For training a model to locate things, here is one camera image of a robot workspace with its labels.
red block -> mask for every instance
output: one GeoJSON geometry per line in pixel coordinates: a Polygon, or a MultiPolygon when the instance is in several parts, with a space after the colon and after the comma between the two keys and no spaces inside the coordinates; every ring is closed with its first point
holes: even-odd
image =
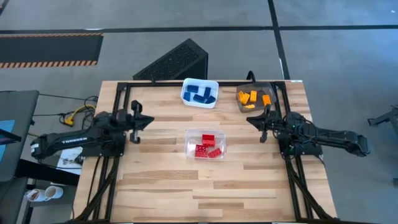
{"type": "Polygon", "coordinates": [[[207,158],[207,153],[195,151],[195,157],[207,158]]]}
{"type": "Polygon", "coordinates": [[[195,148],[195,152],[207,152],[208,149],[209,148],[207,146],[197,145],[195,148]]]}
{"type": "Polygon", "coordinates": [[[201,137],[201,141],[204,146],[216,146],[215,137],[212,134],[203,134],[201,137]]]}
{"type": "Polygon", "coordinates": [[[216,158],[217,156],[221,155],[221,150],[219,148],[217,148],[214,151],[209,152],[208,156],[210,158],[216,158]]]}

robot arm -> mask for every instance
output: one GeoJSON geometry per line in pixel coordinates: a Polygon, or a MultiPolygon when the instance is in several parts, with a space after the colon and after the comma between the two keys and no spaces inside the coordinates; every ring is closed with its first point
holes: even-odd
{"type": "Polygon", "coordinates": [[[35,159],[44,159],[57,151],[82,147],[80,156],[83,157],[122,156],[125,132],[132,130],[130,141],[139,144],[138,131],[144,130],[154,120],[141,114],[142,105],[138,101],[133,101],[131,108],[134,114],[128,114],[126,110],[118,111],[116,116],[100,112],[94,117],[93,125],[86,130],[44,134],[30,144],[31,155],[35,159]]]}
{"type": "Polygon", "coordinates": [[[290,112],[283,119],[276,111],[270,110],[268,105],[260,116],[249,117],[246,120],[262,131],[260,142],[267,139],[270,130],[283,136],[288,136],[294,146],[303,146],[307,143],[319,144],[345,149],[347,152],[364,157],[369,154],[367,139],[353,131],[334,131],[316,127],[301,114],[290,112]]]}

blue lego brick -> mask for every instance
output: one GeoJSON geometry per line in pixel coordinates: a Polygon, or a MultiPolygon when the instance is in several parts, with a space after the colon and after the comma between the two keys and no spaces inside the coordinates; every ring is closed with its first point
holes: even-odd
{"type": "Polygon", "coordinates": [[[184,100],[187,100],[187,101],[191,100],[191,93],[190,92],[185,92],[184,93],[184,100]]]}
{"type": "Polygon", "coordinates": [[[199,103],[204,103],[206,101],[206,99],[203,96],[200,96],[197,94],[195,94],[195,96],[193,96],[193,100],[195,100],[196,102],[199,102],[199,103]]]}
{"type": "Polygon", "coordinates": [[[211,88],[210,87],[206,87],[205,88],[205,94],[203,95],[203,97],[204,98],[209,98],[210,97],[210,91],[211,91],[211,88]]]}
{"type": "Polygon", "coordinates": [[[198,91],[199,91],[199,86],[187,85],[187,91],[189,91],[189,92],[191,92],[191,93],[198,93],[198,91]]]}
{"type": "Polygon", "coordinates": [[[216,98],[214,98],[214,96],[210,96],[207,100],[206,100],[206,103],[207,104],[209,104],[209,103],[214,103],[216,101],[216,98]]]}

concrete floor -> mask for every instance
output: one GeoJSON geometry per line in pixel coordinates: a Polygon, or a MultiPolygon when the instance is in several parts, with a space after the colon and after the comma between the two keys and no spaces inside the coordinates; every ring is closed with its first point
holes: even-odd
{"type": "MultiPolygon", "coordinates": [[[[395,0],[274,0],[280,26],[398,24],[395,0]]],[[[262,0],[10,0],[0,30],[90,29],[172,26],[270,26],[262,0]]],[[[368,137],[366,158],[324,148],[326,171],[338,216],[343,220],[398,223],[398,143],[390,124],[366,119],[389,111],[398,95],[398,30],[282,31],[291,79],[303,80],[313,120],[331,129],[368,137]]],[[[87,97],[103,80],[131,76],[192,38],[209,53],[209,79],[282,79],[272,31],[105,34],[95,67],[0,70],[0,90],[31,90],[87,97]]],[[[40,97],[36,113],[75,109],[81,102],[40,97]]],[[[57,118],[38,118],[32,131],[66,131],[57,118]]],[[[23,158],[31,159],[28,148],[23,158]]],[[[63,222],[70,205],[35,208],[31,223],[63,222]]]]}

wooden table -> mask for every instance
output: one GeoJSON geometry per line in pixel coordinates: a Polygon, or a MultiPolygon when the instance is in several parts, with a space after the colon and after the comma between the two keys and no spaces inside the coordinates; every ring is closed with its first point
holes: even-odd
{"type": "MultiPolygon", "coordinates": [[[[311,119],[302,82],[285,81],[292,111],[311,119]]],[[[117,82],[103,82],[97,112],[112,111],[117,82]]],[[[143,105],[142,114],[154,116],[141,144],[127,142],[121,158],[112,222],[255,222],[295,220],[284,161],[276,139],[246,121],[262,111],[241,113],[236,87],[220,87],[214,109],[185,106],[180,87],[133,87],[130,100],[143,105]],[[196,161],[184,154],[188,128],[226,133],[223,161],[196,161]]],[[[327,213],[336,216],[322,163],[302,156],[308,189],[327,213]]],[[[96,158],[87,158],[76,192],[76,215],[86,206],[96,158]]],[[[93,194],[98,186],[98,167],[93,194]]],[[[103,217],[108,194],[101,204],[103,217]]],[[[302,216],[305,209],[298,190],[302,216]]]]}

